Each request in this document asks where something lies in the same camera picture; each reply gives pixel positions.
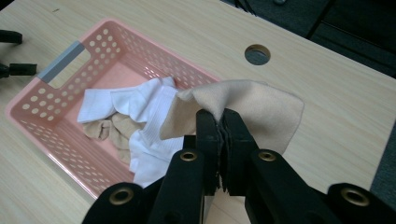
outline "pink plastic basket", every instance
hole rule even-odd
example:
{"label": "pink plastic basket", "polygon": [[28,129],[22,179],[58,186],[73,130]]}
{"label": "pink plastic basket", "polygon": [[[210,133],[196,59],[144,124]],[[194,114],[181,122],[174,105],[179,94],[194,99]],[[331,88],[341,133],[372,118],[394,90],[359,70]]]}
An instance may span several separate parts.
{"label": "pink plastic basket", "polygon": [[[49,83],[87,50],[90,59],[60,87]],[[84,90],[135,86],[173,77],[180,89],[217,81],[119,21],[97,23],[7,105],[7,117],[92,197],[134,175],[109,141],[85,136],[77,123]]]}

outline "basket handle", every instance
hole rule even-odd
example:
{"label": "basket handle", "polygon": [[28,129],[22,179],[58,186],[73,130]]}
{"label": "basket handle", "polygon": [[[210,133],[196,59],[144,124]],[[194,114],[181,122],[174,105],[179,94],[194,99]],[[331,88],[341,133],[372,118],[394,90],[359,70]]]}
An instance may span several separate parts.
{"label": "basket handle", "polygon": [[66,68],[67,65],[76,59],[84,49],[85,47],[79,41],[74,42],[48,67],[38,74],[37,77],[46,83],[51,82],[62,70]]}

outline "gray floor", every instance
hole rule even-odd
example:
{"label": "gray floor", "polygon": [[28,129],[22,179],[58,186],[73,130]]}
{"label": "gray floor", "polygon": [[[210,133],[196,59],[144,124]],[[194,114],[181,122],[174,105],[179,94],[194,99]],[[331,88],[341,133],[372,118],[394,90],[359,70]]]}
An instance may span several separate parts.
{"label": "gray floor", "polygon": [[[233,5],[234,0],[222,0],[223,2]],[[245,1],[239,1],[245,9]],[[248,0],[254,14],[264,20],[279,25],[297,35],[306,37],[315,24],[320,12],[325,8],[328,0],[287,0],[283,6],[277,6],[272,0]],[[353,12],[352,8],[360,11],[370,11],[373,1],[370,0],[343,0],[337,1],[337,4],[329,11],[328,17],[325,19],[332,23],[338,23],[342,28],[356,29],[357,35],[365,35],[366,33],[379,34],[389,27],[396,27],[396,13],[391,14],[394,9],[380,7],[381,16],[368,15],[361,17],[358,12]],[[367,20],[375,17],[375,23],[369,24],[368,31],[360,34],[360,22],[367,25]],[[386,32],[383,36],[366,36],[371,41],[379,41],[385,45],[394,48],[389,41],[396,39],[396,29],[392,28],[390,32]],[[321,46],[334,50],[348,58],[363,63],[374,68],[390,77],[396,75],[396,54],[388,52],[377,45],[368,44],[353,35],[348,35],[333,29],[331,26],[321,24],[310,37],[310,40],[320,44]],[[396,130],[395,125],[390,135],[385,153],[382,157],[375,180],[371,187],[371,192],[396,210]]]}

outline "wooden table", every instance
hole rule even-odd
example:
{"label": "wooden table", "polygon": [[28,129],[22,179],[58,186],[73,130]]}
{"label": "wooden table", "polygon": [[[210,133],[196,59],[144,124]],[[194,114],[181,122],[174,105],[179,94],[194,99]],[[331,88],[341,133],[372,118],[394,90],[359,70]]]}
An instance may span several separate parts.
{"label": "wooden table", "polygon": [[[0,44],[1,63],[44,69],[104,17],[124,21],[221,79],[266,81],[305,102],[284,154],[313,188],[348,182],[370,188],[396,117],[396,80],[216,0],[18,0],[0,29],[23,44]],[[245,49],[270,50],[252,65]],[[0,80],[0,109],[30,77]],[[0,223],[79,223],[93,203],[73,180],[0,115]],[[207,223],[248,223],[243,198],[219,192]]]}

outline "beige cloth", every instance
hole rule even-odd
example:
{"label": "beige cloth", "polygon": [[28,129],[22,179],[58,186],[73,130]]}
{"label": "beige cloth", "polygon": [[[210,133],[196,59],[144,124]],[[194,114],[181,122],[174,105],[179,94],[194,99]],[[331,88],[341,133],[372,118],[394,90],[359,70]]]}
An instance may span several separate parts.
{"label": "beige cloth", "polygon": [[145,123],[137,123],[127,115],[116,113],[107,119],[84,123],[83,130],[90,138],[105,140],[109,137],[117,148],[119,159],[129,164],[131,161],[129,138],[134,131],[142,129],[144,125]]}
{"label": "beige cloth", "polygon": [[304,110],[298,97],[251,80],[227,80],[177,93],[161,127],[161,139],[195,132],[195,114],[211,112],[219,121],[224,108],[238,112],[259,148],[283,153]]}

